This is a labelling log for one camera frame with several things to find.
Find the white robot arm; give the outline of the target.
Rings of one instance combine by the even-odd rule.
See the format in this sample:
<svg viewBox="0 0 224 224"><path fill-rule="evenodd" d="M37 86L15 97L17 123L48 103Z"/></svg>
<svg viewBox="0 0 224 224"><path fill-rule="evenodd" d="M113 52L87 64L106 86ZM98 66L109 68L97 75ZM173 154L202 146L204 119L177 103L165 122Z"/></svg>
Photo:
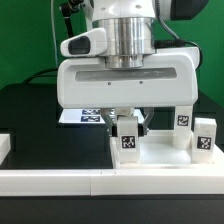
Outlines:
<svg viewBox="0 0 224 224"><path fill-rule="evenodd" d="M155 107L191 106L198 98L199 46L167 20L191 20L209 0L78 0L87 31L61 43L57 98L66 109L98 108L110 134L133 122L142 136Z"/></svg>

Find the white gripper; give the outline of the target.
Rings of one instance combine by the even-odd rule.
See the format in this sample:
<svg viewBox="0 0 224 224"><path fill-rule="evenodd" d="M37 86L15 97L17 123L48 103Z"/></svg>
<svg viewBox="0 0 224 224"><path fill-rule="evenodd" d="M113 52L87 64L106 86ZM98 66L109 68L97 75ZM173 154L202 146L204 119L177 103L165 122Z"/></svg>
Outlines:
<svg viewBox="0 0 224 224"><path fill-rule="evenodd" d="M196 47L159 49L144 58L144 66L108 69L100 57L67 59L57 76L57 99L64 108L101 108L110 137L117 136L115 110L141 108L138 136L147 134L153 107L191 106L198 98Z"/></svg>

